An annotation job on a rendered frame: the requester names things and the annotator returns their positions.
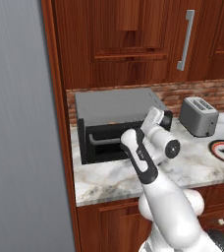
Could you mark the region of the silver two-slot toaster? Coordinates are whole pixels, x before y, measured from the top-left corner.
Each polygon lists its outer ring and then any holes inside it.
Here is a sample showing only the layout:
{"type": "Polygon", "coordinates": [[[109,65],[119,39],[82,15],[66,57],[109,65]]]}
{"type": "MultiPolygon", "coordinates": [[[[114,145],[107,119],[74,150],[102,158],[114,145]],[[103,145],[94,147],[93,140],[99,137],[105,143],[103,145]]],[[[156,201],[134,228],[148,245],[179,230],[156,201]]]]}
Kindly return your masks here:
{"type": "Polygon", "coordinates": [[[179,121],[194,136],[211,137],[215,133],[219,112],[199,96],[183,100],[179,121]]]}

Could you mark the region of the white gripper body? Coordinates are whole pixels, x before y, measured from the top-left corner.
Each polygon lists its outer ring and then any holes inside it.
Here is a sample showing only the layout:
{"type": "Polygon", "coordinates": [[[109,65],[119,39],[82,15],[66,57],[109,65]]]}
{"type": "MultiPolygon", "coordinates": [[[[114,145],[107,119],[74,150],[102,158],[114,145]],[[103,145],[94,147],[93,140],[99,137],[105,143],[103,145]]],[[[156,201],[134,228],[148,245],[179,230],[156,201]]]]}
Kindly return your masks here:
{"type": "Polygon", "coordinates": [[[164,117],[164,111],[152,106],[143,120],[140,128],[143,132],[149,132],[160,124],[164,117]]]}

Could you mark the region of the grey fridge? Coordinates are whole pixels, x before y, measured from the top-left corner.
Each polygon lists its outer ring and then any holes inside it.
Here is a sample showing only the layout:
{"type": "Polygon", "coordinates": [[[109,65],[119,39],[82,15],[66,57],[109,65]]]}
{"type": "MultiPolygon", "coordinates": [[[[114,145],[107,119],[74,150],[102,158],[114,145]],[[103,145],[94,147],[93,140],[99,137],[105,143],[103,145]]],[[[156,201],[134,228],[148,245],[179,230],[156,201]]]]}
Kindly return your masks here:
{"type": "Polygon", "coordinates": [[[39,0],[0,0],[0,252],[76,252],[39,0]]]}

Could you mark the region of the wooden drawer front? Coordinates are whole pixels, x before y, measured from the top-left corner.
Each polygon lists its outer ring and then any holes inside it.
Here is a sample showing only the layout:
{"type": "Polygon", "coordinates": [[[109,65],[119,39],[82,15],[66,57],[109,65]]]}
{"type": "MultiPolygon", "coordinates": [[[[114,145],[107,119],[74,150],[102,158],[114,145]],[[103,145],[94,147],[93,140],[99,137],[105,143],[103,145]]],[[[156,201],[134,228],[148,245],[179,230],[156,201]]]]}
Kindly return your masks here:
{"type": "Polygon", "coordinates": [[[196,188],[204,200],[204,212],[224,210],[224,183],[196,188]]]}
{"type": "Polygon", "coordinates": [[[224,220],[224,210],[211,211],[201,215],[198,219],[203,229],[216,229],[224,232],[224,225],[218,224],[219,219],[224,220]]]}

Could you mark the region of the wooden base cupboard door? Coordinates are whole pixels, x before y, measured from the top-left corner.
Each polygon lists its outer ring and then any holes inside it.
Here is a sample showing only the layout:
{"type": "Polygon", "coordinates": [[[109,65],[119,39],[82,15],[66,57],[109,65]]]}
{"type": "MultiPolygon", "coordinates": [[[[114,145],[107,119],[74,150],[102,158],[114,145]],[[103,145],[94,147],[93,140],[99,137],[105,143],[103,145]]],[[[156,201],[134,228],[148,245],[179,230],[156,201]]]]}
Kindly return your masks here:
{"type": "Polygon", "coordinates": [[[139,252],[151,231],[138,198],[77,207],[82,252],[139,252]]]}

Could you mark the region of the black toaster oven door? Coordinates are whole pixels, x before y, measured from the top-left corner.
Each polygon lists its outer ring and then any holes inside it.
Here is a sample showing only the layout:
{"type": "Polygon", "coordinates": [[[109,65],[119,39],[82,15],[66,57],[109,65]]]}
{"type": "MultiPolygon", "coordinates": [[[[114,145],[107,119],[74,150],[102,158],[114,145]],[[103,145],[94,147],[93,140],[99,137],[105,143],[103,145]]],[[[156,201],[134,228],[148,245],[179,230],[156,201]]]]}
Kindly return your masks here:
{"type": "Polygon", "coordinates": [[[119,144],[101,146],[89,145],[81,148],[82,164],[99,163],[127,158],[128,156],[121,149],[119,144]]]}

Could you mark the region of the wooden cupboard side panel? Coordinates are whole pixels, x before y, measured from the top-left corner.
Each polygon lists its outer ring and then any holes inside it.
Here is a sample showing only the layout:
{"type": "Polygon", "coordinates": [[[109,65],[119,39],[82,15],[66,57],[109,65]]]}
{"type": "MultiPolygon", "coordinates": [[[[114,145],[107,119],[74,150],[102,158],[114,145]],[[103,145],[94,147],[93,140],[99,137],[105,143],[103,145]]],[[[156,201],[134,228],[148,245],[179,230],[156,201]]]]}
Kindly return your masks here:
{"type": "Polygon", "coordinates": [[[49,57],[51,80],[55,98],[57,121],[61,142],[62,158],[65,169],[65,180],[68,193],[68,202],[71,213],[73,236],[76,252],[82,252],[78,215],[76,207],[75,181],[72,163],[71,134],[69,112],[66,100],[66,90],[63,84],[60,68],[60,54],[57,42],[57,29],[53,0],[41,0],[41,8],[49,57]]]}

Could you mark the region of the grey toaster oven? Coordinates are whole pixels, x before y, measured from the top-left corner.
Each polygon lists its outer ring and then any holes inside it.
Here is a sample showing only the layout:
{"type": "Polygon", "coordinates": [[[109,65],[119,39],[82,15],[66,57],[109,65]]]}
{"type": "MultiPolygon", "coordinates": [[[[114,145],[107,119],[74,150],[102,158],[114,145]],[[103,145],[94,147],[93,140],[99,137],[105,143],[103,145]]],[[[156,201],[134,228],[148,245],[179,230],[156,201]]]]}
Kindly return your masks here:
{"type": "Polygon", "coordinates": [[[165,111],[164,129],[172,124],[173,113],[151,88],[75,93],[75,103],[80,151],[92,145],[89,134],[95,140],[114,139],[138,129],[152,106],[165,111]]]}

